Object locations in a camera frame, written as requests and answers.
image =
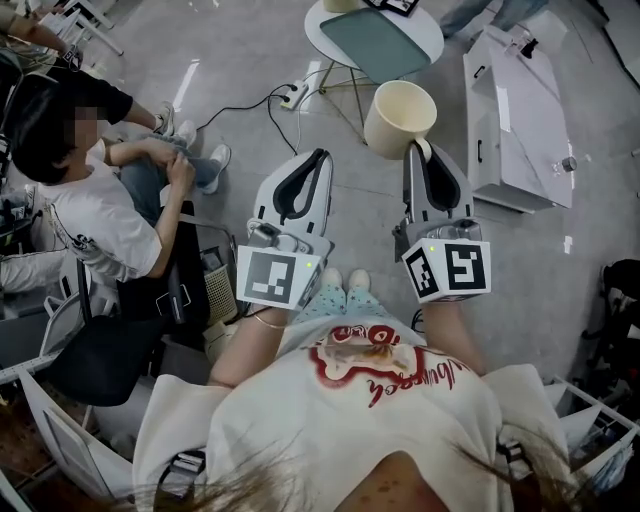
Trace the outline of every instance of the table leg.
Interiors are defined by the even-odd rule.
[[[318,87],[318,92],[320,94],[325,94],[327,92],[327,90],[324,88],[324,84],[327,83],[327,78],[329,78],[329,74],[331,73],[331,70],[333,69],[333,66],[335,65],[335,63],[336,61],[334,60],[331,61],[331,64],[329,64],[329,67],[327,68],[327,72],[322,77],[322,81],[320,82],[320,86]]]
[[[360,94],[358,93],[358,84],[356,83],[356,77],[353,74],[353,69],[349,68],[349,72],[351,73],[351,81],[353,82],[353,90],[356,93],[356,103],[358,104],[358,113],[360,114],[360,122],[362,123],[362,127],[364,128],[364,116],[362,115],[362,105],[360,104]]]

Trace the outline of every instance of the pajama pants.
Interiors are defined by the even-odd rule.
[[[373,295],[362,288],[352,288],[345,293],[339,286],[325,285],[298,314],[293,324],[335,315],[393,318]]]

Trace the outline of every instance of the power strip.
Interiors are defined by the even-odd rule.
[[[309,91],[309,84],[302,80],[296,80],[293,85],[295,87],[295,91],[292,88],[289,88],[289,90],[284,93],[289,101],[282,100],[280,103],[280,106],[285,110],[295,110],[302,98],[304,98]]]

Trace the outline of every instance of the white sneaker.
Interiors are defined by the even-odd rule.
[[[349,290],[354,288],[362,288],[367,292],[371,289],[371,277],[369,277],[369,272],[359,268],[351,273],[351,276],[349,276]]]
[[[192,121],[185,121],[180,125],[175,136],[184,140],[187,143],[187,149],[189,149],[196,141],[196,125]]]
[[[162,121],[162,124],[153,130],[153,133],[171,137],[171,135],[173,135],[173,116],[175,116],[175,113],[176,111],[171,103],[168,101],[160,103],[160,110],[156,114],[156,117]]]
[[[226,144],[220,144],[216,149],[213,150],[209,160],[213,160],[214,162],[218,162],[220,164],[220,172],[216,176],[216,178],[206,185],[205,187],[200,188],[200,191],[205,194],[213,194],[218,190],[218,183],[220,175],[222,171],[224,171],[229,165],[229,161],[231,160],[231,148]]]
[[[337,268],[325,268],[320,276],[320,285],[331,285],[342,288],[342,274]]]

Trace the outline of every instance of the beige mug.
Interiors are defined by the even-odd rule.
[[[416,141],[427,160],[431,146],[425,136],[438,118],[427,91],[411,82],[393,80],[378,87],[364,123],[364,138],[371,150],[389,160],[401,160]]]

